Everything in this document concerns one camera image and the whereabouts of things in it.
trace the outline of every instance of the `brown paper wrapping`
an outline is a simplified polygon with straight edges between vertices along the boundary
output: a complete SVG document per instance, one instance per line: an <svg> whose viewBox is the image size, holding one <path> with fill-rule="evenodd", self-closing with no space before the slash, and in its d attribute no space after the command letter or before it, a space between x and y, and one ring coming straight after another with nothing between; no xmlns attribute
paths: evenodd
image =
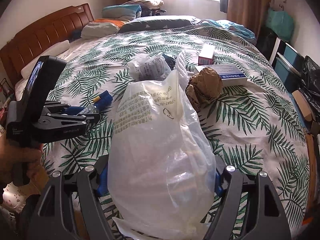
<svg viewBox="0 0 320 240"><path fill-rule="evenodd" d="M222 92L222 80L212 68L204 68L189 80L186 89L187 97L198 112L201 107L216 100Z"/></svg>

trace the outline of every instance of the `blue blanket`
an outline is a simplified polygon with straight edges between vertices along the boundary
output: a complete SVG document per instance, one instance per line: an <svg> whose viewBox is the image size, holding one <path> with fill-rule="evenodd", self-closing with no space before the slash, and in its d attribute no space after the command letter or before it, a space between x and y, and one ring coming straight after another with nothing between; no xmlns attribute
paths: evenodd
<svg viewBox="0 0 320 240"><path fill-rule="evenodd" d="M230 22L228 20L214 21L211 19L201 20L198 24L202 24L202 23L209 23L209 24L213 24L216 27L230 30L234 34L244 38L247 42L250 42L252 45L257 44L256 36L254 35L254 33L252 31L248 30L247 28L245 28L243 25L240 25L240 24L237 24L234 22Z"/></svg>
<svg viewBox="0 0 320 240"><path fill-rule="evenodd" d="M141 6L131 4L108 6L102 9L102 17L130 22L141 17Z"/></svg>

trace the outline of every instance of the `display screen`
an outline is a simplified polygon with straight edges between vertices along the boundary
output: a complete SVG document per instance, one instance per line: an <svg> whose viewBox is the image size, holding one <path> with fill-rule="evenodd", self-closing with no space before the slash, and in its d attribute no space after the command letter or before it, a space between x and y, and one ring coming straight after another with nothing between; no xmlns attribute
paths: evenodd
<svg viewBox="0 0 320 240"><path fill-rule="evenodd" d="M30 94L30 92L32 90L33 83L36 80L42 65L43 65L43 62L42 61L38 61L37 65L35 66L35 68L33 69L32 73L30 75L30 78L29 78L29 81L28 81L28 84L27 84L28 94Z"/></svg>

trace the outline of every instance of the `teal bag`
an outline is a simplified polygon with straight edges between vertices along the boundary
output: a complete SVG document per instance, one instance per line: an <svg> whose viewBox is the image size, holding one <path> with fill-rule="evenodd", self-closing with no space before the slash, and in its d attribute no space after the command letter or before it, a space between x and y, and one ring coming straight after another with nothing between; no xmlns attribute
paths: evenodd
<svg viewBox="0 0 320 240"><path fill-rule="evenodd" d="M294 23L292 17L287 12L277 12L269 8L266 26L273 30L280 39L290 41Z"/></svg>

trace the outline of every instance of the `leaf-patterned bedding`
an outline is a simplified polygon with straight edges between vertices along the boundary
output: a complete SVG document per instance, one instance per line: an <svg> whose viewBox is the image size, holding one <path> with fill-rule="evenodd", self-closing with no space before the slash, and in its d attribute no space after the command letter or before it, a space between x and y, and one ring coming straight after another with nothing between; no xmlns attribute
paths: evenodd
<svg viewBox="0 0 320 240"><path fill-rule="evenodd" d="M261 169L269 174L294 236L305 214L309 187L308 152L297 113L282 82L257 49L212 25L118 34L99 39L70 60L48 99L87 106L97 94L108 90L114 101L86 135L46 144L43 165L49 174L55 170L72 173L109 153L118 104L127 84L133 82L127 68L131 59L160 52L177 57L186 50L187 70L193 72L204 44L215 45L215 64L236 64L248 82L224 88L213 104L198 113L203 132L214 154L226 164L246 174L257 174ZM215 197L203 222L212 221L219 202ZM123 238L111 219L121 216L111 197L102 199L101 205L115 235ZM233 237L240 233L245 205L243 194Z"/></svg>

